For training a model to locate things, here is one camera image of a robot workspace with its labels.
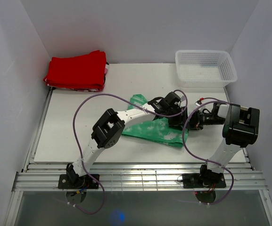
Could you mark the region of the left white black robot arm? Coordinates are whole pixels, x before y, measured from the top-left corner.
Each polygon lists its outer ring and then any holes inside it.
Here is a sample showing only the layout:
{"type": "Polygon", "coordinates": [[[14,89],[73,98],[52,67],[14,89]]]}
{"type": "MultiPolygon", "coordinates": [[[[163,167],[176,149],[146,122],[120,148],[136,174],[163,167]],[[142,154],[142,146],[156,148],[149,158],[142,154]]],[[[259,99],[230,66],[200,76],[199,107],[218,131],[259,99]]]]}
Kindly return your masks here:
{"type": "Polygon", "coordinates": [[[93,125],[86,148],[82,149],[80,142],[76,142],[80,156],[66,167],[68,182],[74,188],[80,188],[84,185],[85,176],[94,179],[89,169],[103,151],[118,142],[125,128],[161,118],[168,118],[169,126],[177,128],[187,117],[187,106],[181,106],[181,103],[176,91],[172,91],[165,97],[156,97],[143,105],[133,104],[130,110],[107,109],[93,125]]]}

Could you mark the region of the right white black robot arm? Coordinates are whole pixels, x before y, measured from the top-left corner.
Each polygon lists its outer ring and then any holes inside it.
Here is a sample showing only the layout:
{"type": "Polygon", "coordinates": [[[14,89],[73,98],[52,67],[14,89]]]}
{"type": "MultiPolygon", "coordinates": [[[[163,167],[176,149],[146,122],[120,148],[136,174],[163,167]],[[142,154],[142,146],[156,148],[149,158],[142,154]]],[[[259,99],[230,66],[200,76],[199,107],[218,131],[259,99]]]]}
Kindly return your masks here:
{"type": "Polygon", "coordinates": [[[225,188],[224,168],[238,151],[254,144],[258,138],[260,110],[237,104],[214,103],[211,111],[195,110],[188,120],[190,130],[223,125],[223,139],[215,153],[201,165],[199,173],[182,177],[185,187],[225,188]]]}

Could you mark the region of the green tie-dye trousers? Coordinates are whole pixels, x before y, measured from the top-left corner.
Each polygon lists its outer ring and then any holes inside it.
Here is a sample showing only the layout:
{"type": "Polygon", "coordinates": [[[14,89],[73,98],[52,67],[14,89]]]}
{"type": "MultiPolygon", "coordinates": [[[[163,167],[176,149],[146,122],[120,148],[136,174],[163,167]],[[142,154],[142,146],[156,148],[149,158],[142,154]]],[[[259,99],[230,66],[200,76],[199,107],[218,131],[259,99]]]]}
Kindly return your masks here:
{"type": "Polygon", "coordinates": [[[186,129],[185,134],[183,134],[181,130],[171,129],[168,126],[168,119],[161,118],[127,127],[122,132],[122,135],[181,149],[183,147],[183,139],[187,140],[189,131],[186,129]]]}

